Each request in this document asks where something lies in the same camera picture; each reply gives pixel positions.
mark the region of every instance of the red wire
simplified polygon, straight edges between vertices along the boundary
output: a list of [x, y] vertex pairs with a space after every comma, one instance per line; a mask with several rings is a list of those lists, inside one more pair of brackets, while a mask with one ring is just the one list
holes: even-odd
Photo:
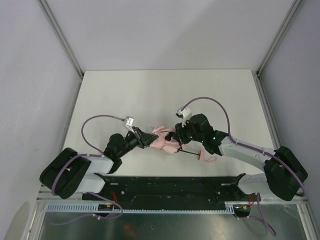
[[115, 201], [116, 203], [118, 202], [117, 196], [115, 194], [114, 191], [111, 192], [112, 196], [113, 196], [113, 201]]
[[248, 195], [248, 197], [249, 197], [249, 200], [250, 200], [250, 206], [252, 206], [255, 203], [255, 200], [251, 195]]

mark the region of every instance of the white table surface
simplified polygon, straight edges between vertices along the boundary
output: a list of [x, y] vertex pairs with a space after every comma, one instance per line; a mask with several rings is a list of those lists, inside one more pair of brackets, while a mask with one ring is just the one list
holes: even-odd
[[[81, 153], [97, 154], [81, 136], [83, 122], [94, 115], [134, 117], [134, 126], [151, 132], [153, 126], [172, 128], [180, 119], [177, 109], [189, 100], [211, 97], [226, 108], [231, 134], [258, 146], [272, 148], [272, 140], [250, 70], [130, 70], [87, 71], [77, 98], [64, 147]], [[220, 107], [209, 100], [193, 102], [193, 114], [203, 113], [215, 130], [227, 131]], [[84, 134], [104, 151], [114, 133], [126, 135], [122, 122], [101, 117], [86, 124]], [[200, 143], [188, 144], [189, 151], [204, 149]], [[167, 155], [155, 148], [135, 148], [122, 158], [117, 176], [236, 176], [261, 171], [240, 160], [217, 156], [214, 163], [198, 162], [187, 153]]]

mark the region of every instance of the metal floor panel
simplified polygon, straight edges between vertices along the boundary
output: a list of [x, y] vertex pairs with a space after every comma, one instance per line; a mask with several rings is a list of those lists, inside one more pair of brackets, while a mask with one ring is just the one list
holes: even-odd
[[[128, 214], [113, 220], [85, 217], [67, 225], [53, 226], [83, 213], [47, 212], [40, 240], [306, 240], [295, 205], [263, 205], [274, 238], [255, 219], [237, 220], [230, 214]], [[260, 216], [255, 205], [251, 216]]]

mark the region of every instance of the pink cloth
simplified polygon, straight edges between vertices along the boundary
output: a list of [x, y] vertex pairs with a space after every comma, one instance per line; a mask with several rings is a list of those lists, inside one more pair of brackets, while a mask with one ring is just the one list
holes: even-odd
[[[152, 128], [152, 133], [158, 135], [158, 138], [153, 141], [153, 143], [150, 144], [150, 147], [160, 149], [161, 151], [166, 152], [167, 154], [174, 154], [178, 152], [180, 149], [180, 145], [178, 141], [175, 139], [171, 138], [170, 141], [167, 141], [165, 137], [170, 133], [170, 132], [175, 132], [175, 128], [165, 128], [165, 126], [157, 126]], [[183, 144], [182, 150], [185, 150], [187, 146]], [[200, 151], [199, 152], [200, 156], [198, 157], [198, 160], [204, 163], [212, 163], [214, 162], [217, 158], [215, 156], [205, 159], [205, 151]]]

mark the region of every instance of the gray wall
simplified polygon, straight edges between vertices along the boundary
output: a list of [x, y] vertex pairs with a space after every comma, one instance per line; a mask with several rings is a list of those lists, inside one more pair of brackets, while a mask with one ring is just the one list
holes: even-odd
[[306, 0], [262, 74], [280, 138], [309, 173], [305, 185], [320, 224], [320, 1]]
[[84, 71], [257, 70], [293, 0], [48, 0]]
[[0, 239], [18, 240], [79, 80], [36, 0], [1, 1], [0, 33]]

